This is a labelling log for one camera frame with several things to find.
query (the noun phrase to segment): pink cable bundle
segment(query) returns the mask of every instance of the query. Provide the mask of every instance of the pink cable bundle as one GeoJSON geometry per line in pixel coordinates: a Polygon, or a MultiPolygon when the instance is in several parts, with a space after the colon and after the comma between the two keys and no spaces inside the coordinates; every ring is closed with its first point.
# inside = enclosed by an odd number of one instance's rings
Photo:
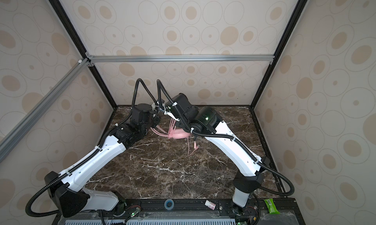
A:
{"type": "Polygon", "coordinates": [[[167,137],[167,138],[173,138],[173,139],[187,139],[187,143],[188,143],[188,156],[192,155],[194,153],[194,151],[196,151],[197,148],[199,148],[199,146],[196,145],[196,141],[194,142],[194,150],[191,154],[189,154],[189,151],[190,151],[190,147],[189,147],[189,137],[191,136],[190,133],[187,133],[185,132],[183,129],[181,128],[178,128],[176,129],[176,126],[175,126],[175,123],[176,123],[176,120],[171,118],[171,121],[170,121],[170,126],[168,128],[168,133],[166,131],[164,131],[164,129],[162,129],[159,125],[157,125],[157,128],[160,129],[163,133],[160,133],[158,132],[156,129],[154,128],[150,128],[154,133],[156,133],[157,135],[159,136],[162,136],[162,137],[167,137]]]}

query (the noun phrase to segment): marble tabletop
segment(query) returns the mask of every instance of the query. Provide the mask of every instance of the marble tabletop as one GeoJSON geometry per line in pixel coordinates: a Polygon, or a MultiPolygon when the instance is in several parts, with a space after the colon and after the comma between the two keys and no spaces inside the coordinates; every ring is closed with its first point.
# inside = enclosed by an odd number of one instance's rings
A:
{"type": "MultiPolygon", "coordinates": [[[[228,127],[254,153],[264,156],[255,125],[248,107],[214,107],[228,127]]],[[[111,127],[129,113],[130,107],[118,107],[111,127]]],[[[170,118],[163,116],[160,126],[168,131],[170,118]]],[[[100,191],[116,190],[126,199],[197,199],[232,198],[232,180],[236,165],[214,144],[204,138],[196,140],[199,148],[190,156],[186,139],[167,139],[150,131],[99,170],[86,184],[86,188],[100,191]]],[[[275,178],[263,172],[262,186],[277,190],[275,178]]],[[[276,195],[260,189],[260,198],[275,198],[276,195]]]]}

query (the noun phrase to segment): wallpaper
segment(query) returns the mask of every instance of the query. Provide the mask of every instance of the wallpaper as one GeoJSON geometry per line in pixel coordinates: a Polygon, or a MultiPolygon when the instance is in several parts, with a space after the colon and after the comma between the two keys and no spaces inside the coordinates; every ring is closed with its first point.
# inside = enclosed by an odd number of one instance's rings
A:
{"type": "MultiPolygon", "coordinates": [[[[26,203],[45,185],[46,174],[71,166],[93,150],[111,113],[89,69],[84,69],[0,163],[1,225],[52,223],[54,215],[27,216],[26,203]]],[[[47,192],[33,204],[35,212],[55,209],[47,192]]]]}
{"type": "Polygon", "coordinates": [[[307,225],[374,224],[376,0],[310,0],[257,104],[307,225]]]}
{"type": "Polygon", "coordinates": [[[0,0],[0,141],[79,58],[45,0],[0,0]]]}
{"type": "Polygon", "coordinates": [[[92,55],[273,54],[298,0],[61,0],[92,55]]]}
{"type": "MultiPolygon", "coordinates": [[[[184,93],[191,104],[249,105],[268,66],[268,61],[96,63],[118,105],[132,103],[137,78],[156,99],[159,79],[171,97],[184,93]]],[[[140,102],[153,102],[143,87],[138,89],[140,102]]]]}

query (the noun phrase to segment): blue tape roll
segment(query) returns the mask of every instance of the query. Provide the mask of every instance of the blue tape roll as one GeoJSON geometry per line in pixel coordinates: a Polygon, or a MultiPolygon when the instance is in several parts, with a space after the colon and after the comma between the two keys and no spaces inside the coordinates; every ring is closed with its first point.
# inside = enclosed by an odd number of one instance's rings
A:
{"type": "Polygon", "coordinates": [[[173,201],[172,199],[167,199],[167,200],[165,201],[165,208],[166,208],[167,210],[172,210],[172,209],[174,208],[174,201],[173,201]]]}

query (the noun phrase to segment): green wrapper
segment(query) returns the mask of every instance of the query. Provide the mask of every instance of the green wrapper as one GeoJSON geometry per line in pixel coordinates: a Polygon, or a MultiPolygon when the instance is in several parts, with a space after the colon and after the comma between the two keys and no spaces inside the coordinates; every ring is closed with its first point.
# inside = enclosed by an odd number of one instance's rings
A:
{"type": "Polygon", "coordinates": [[[266,206],[268,207],[270,214],[280,214],[274,205],[273,199],[264,199],[266,206]]]}

